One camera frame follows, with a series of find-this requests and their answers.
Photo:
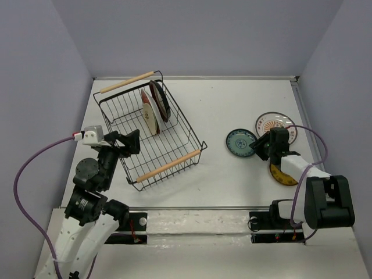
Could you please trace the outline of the red and teal floral plate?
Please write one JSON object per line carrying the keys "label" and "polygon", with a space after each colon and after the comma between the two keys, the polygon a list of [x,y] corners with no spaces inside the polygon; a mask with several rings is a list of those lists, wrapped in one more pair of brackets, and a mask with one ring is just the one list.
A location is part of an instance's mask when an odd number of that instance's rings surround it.
{"label": "red and teal floral plate", "polygon": [[157,124],[158,124],[159,131],[162,131],[163,130],[163,120],[162,120],[159,108],[158,108],[155,100],[144,89],[141,90],[141,98],[142,98],[143,102],[147,102],[151,105],[153,113],[155,115],[155,119],[156,119]]}

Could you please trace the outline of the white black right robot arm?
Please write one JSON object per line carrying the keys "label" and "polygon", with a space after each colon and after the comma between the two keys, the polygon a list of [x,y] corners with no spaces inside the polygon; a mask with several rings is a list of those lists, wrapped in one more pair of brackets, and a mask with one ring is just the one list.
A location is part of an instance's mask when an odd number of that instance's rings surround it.
{"label": "white black right robot arm", "polygon": [[249,147],[261,160],[268,160],[298,183],[292,199],[272,201],[267,214],[272,227],[280,228],[288,221],[293,228],[305,223],[313,230],[354,225],[347,178],[326,173],[290,150],[287,128],[272,128]]}

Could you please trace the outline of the blue patterned teal plate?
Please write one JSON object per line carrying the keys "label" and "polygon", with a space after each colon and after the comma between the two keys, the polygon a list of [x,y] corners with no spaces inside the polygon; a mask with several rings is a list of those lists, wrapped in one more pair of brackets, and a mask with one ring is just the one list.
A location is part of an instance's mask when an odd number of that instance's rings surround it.
{"label": "blue patterned teal plate", "polygon": [[226,137],[226,147],[235,156],[240,158],[248,158],[255,154],[255,151],[250,147],[257,137],[253,132],[238,128],[228,133]]}

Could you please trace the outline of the cream plate with black sprig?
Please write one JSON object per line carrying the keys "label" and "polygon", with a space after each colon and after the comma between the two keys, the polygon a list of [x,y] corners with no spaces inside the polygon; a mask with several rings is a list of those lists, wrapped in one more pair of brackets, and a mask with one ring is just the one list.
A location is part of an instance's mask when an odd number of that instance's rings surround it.
{"label": "cream plate with black sprig", "polygon": [[150,133],[152,135],[159,134],[160,131],[159,131],[159,128],[158,128],[158,124],[157,124],[157,121],[155,119],[155,115],[153,113],[153,110],[152,110],[152,107],[151,107],[150,104],[148,104],[148,103],[143,104],[142,114],[143,114],[144,120],[146,122],[146,125],[149,128]]}

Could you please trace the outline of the white plate with orange sunburst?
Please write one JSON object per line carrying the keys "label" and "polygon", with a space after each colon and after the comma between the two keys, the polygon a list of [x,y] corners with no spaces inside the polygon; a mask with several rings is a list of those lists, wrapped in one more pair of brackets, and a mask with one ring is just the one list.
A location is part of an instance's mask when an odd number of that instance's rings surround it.
{"label": "white plate with orange sunburst", "polygon": [[271,128],[279,127],[284,127],[288,130],[289,144],[293,144],[298,137],[298,130],[293,120],[287,115],[280,112],[266,112],[255,121],[255,133],[258,138],[270,131]]}

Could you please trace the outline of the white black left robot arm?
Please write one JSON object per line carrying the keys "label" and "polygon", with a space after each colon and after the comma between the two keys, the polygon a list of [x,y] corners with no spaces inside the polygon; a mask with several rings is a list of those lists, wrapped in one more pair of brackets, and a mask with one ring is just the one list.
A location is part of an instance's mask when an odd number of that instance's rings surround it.
{"label": "white black left robot arm", "polygon": [[90,146],[97,158],[82,159],[73,177],[73,192],[54,250],[37,278],[83,278],[91,274],[98,251],[115,230],[128,225],[129,207],[103,192],[110,188],[117,162],[140,152],[140,131],[127,135],[104,134],[101,126],[90,126],[72,138]]}

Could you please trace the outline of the black wire dish rack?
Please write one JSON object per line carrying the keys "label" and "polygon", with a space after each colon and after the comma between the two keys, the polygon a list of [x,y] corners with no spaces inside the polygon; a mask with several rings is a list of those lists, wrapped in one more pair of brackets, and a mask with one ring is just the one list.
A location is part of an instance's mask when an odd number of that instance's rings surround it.
{"label": "black wire dish rack", "polygon": [[93,94],[109,131],[139,130],[140,152],[121,159],[126,179],[138,192],[199,163],[201,141],[164,83],[152,71]]}

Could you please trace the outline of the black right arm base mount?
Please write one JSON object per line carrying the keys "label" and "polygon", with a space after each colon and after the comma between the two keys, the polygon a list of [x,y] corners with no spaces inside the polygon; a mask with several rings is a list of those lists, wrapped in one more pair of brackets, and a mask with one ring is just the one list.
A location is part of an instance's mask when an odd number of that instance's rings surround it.
{"label": "black right arm base mount", "polygon": [[265,211],[249,212],[247,225],[253,233],[287,233],[294,230],[289,220],[277,219]]}

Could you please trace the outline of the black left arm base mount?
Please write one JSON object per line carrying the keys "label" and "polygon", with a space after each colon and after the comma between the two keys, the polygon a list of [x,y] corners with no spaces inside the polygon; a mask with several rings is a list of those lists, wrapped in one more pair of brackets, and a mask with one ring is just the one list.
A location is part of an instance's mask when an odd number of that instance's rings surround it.
{"label": "black left arm base mount", "polygon": [[121,224],[116,232],[146,231],[148,214],[147,212],[130,212],[125,224]]}

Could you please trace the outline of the dark red rimmed cream plate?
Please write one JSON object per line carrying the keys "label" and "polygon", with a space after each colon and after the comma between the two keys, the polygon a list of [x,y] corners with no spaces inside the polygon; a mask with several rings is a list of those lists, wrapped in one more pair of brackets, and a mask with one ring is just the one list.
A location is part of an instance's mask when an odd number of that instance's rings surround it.
{"label": "dark red rimmed cream plate", "polygon": [[152,97],[155,100],[160,110],[160,115],[162,117],[162,120],[167,123],[171,116],[171,110],[170,110],[170,105],[167,100],[166,94],[162,86],[153,80],[149,82],[149,86],[150,86]]}

